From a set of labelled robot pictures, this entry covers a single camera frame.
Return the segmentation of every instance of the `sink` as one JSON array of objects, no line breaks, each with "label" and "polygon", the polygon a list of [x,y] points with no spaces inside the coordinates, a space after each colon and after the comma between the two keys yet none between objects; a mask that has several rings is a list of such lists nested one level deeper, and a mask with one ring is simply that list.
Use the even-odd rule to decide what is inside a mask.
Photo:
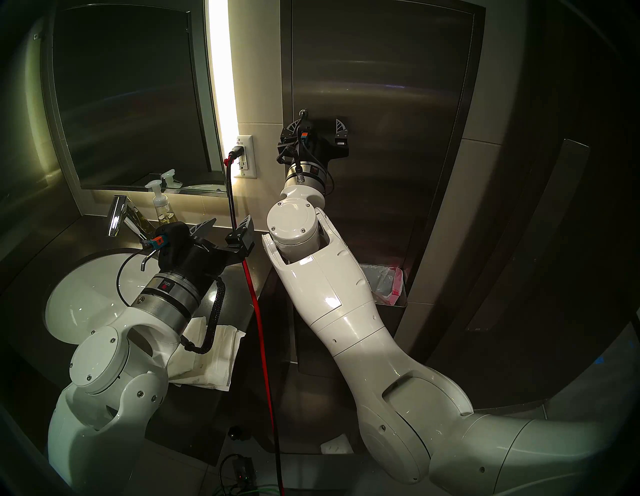
[{"label": "sink", "polygon": [[[116,290],[116,276],[131,253],[111,253],[89,260],[57,284],[45,308],[45,324],[53,337],[80,344],[92,330],[110,324],[125,310]],[[149,259],[142,272],[144,258],[133,257],[120,275],[120,292],[129,303],[159,272],[155,259]]]}]

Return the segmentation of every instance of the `electrical outlet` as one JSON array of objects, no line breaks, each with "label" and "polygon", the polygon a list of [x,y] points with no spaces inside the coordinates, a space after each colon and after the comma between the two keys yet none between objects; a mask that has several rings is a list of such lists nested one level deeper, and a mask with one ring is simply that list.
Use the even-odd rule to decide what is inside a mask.
[{"label": "electrical outlet", "polygon": [[242,134],[237,137],[236,145],[244,147],[244,153],[239,157],[239,171],[235,177],[242,179],[256,179],[255,157],[253,155],[253,137],[251,134]]}]

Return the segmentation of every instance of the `dark countertop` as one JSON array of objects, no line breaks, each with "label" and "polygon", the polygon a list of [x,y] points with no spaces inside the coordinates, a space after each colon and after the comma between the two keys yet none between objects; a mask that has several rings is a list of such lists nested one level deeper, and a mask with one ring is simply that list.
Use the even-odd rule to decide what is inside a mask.
[{"label": "dark countertop", "polygon": [[[10,322],[5,331],[10,333],[7,341],[22,358],[61,390],[70,383],[68,364],[76,345],[59,341],[47,331],[44,308],[55,285],[85,259],[104,251],[132,251],[140,247],[136,236],[126,227],[115,238],[108,237],[105,232],[105,217],[79,218],[33,258],[0,298],[0,309]],[[207,238],[213,243],[224,244],[228,232],[226,228],[214,228]],[[247,259],[258,295],[271,270],[260,234],[255,233],[255,248]],[[242,266],[229,266],[221,276],[227,291],[219,324],[231,324],[247,330],[253,306]],[[211,305],[205,297],[195,315],[208,316]],[[181,436],[186,434],[184,429],[189,426],[202,429],[200,424],[211,420],[220,395],[217,390],[170,385],[163,405],[149,423],[147,438],[178,451],[189,451],[176,444],[175,427],[181,427]]]}]

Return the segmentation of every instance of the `light fixture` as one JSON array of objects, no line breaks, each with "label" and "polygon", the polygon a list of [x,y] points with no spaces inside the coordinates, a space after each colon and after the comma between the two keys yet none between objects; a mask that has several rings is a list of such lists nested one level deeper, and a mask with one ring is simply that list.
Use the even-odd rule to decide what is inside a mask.
[{"label": "light fixture", "polygon": [[228,2],[227,0],[209,0],[207,5],[216,118],[221,134],[222,154],[226,157],[236,145],[239,134],[234,73],[231,64]]}]

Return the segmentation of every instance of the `faucet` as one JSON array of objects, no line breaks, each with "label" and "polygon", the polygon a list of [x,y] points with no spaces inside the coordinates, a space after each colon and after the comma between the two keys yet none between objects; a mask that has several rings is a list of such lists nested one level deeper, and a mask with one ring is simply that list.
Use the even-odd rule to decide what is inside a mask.
[{"label": "faucet", "polygon": [[115,237],[124,223],[138,236],[140,241],[147,241],[155,236],[155,228],[151,225],[127,195],[113,195],[109,209],[108,236]]}]

